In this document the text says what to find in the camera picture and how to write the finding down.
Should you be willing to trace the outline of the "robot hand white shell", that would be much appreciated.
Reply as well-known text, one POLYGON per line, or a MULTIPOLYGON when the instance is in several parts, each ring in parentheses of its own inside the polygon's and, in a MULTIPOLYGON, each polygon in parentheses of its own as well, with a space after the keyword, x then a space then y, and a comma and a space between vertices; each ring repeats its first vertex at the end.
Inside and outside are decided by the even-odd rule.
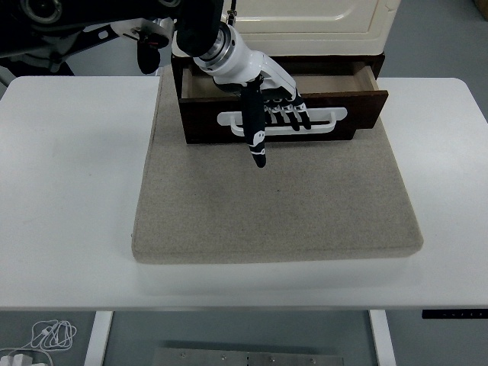
POLYGON ((213 46, 194 58, 222 91, 239 96, 245 141, 259 168, 266 164, 266 113, 284 111, 291 126, 311 128, 307 107, 294 79, 261 51, 250 50, 234 27, 223 25, 213 46))

